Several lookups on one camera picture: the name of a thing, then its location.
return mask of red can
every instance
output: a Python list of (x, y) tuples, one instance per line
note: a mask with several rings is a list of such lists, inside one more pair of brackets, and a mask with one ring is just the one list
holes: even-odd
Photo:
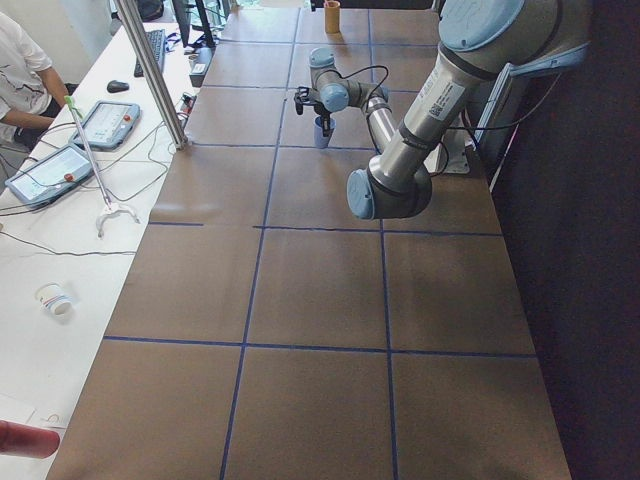
[(57, 432), (0, 420), (0, 454), (47, 458), (59, 446)]

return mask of black mouse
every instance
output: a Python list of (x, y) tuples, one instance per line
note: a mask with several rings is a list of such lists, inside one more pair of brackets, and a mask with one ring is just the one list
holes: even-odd
[(129, 84), (127, 82), (120, 82), (119, 80), (111, 80), (107, 84), (107, 92), (118, 93), (129, 90)]

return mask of yellow cylinder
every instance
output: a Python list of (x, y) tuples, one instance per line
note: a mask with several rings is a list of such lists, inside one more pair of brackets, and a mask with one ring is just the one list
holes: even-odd
[(334, 0), (324, 2), (324, 31), (340, 33), (340, 2)]

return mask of keyboard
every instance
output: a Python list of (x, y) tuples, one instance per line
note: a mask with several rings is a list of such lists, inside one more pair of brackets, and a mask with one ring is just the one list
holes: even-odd
[[(160, 71), (164, 68), (164, 44), (165, 44), (165, 33), (164, 30), (151, 30), (146, 32), (147, 38), (149, 39), (149, 44), (151, 45), (151, 50), (153, 51), (154, 57), (156, 57), (156, 62), (158, 62), (158, 67), (160, 67)], [(142, 77), (144, 73), (142, 72), (142, 65), (140, 64), (140, 60), (136, 60), (136, 66), (133, 69), (134, 77)]]

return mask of person's arm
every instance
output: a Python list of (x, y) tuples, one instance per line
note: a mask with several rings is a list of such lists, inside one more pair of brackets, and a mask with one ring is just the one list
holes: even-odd
[(53, 123), (53, 118), (25, 113), (12, 108), (0, 119), (0, 122), (20, 128), (47, 129)]
[(56, 72), (55, 68), (45, 68), (44, 70), (36, 73), (42, 79), (42, 83), (44, 84), (47, 91), (55, 99), (56, 103), (60, 105), (60, 108), (64, 107), (64, 97), (65, 95), (69, 95), (69, 92), (67, 91), (67, 87), (60, 78), (60, 75), (58, 75), (58, 72)]

